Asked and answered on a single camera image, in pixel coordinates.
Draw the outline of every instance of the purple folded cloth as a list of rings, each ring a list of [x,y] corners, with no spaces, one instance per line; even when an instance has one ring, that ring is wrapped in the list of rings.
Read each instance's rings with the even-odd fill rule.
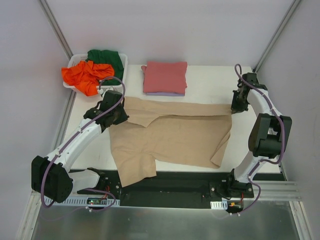
[[[184,97],[184,94],[174,92],[147,92],[149,96]]]

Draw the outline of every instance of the beige cloth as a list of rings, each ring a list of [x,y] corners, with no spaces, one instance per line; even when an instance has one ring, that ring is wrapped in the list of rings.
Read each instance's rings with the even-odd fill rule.
[[[126,97],[130,118],[109,128],[122,186],[156,176],[155,159],[219,168],[232,126],[230,107]]]

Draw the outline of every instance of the white table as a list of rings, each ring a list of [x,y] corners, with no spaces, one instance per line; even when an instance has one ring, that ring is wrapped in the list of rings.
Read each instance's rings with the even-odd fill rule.
[[[251,72],[250,67],[243,67],[243,73]],[[143,73],[141,65],[129,65],[125,80],[126,96],[144,100],[163,102],[184,102],[198,104],[231,104],[233,90],[237,89],[238,78],[233,66],[188,66],[186,71],[187,89],[184,97],[147,96],[143,93]],[[78,126],[85,112],[94,107],[102,98],[100,95],[87,97],[76,95],[65,136]],[[231,136],[220,168],[206,168],[173,164],[156,160],[157,171],[173,172],[230,172],[237,167],[248,153],[248,138],[256,121],[251,106],[249,111],[232,115]],[[73,169],[96,168],[116,170],[111,154],[109,131],[92,141],[73,164]],[[265,164],[260,173],[279,173],[277,165]]]

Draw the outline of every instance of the folded red cloth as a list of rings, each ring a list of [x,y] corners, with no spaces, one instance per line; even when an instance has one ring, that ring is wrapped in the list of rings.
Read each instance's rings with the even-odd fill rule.
[[[176,63],[148,61],[147,66],[141,67],[142,70],[145,68],[143,92],[185,94],[187,67],[186,61]]]

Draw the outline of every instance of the laundry basket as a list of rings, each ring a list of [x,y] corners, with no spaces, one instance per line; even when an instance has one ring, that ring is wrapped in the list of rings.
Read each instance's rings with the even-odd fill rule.
[[[126,82],[126,76],[127,76],[127,69],[128,69],[128,57],[127,55],[123,54],[123,53],[119,53],[119,57],[121,59],[124,71],[123,71],[123,78],[122,78],[122,82],[125,84]],[[77,65],[80,61],[85,61],[88,58],[88,54],[84,53],[84,54],[75,54],[71,57],[69,64],[68,64],[68,68],[74,67],[75,65]],[[80,91],[78,89],[76,89],[75,86],[70,86],[69,84],[65,83],[63,81],[63,86],[65,88],[68,89],[72,89],[73,91],[79,93]],[[123,87],[122,85],[116,85],[116,86],[101,86],[102,89],[107,90],[107,89],[112,89],[115,90],[117,92],[122,93],[123,92]]]

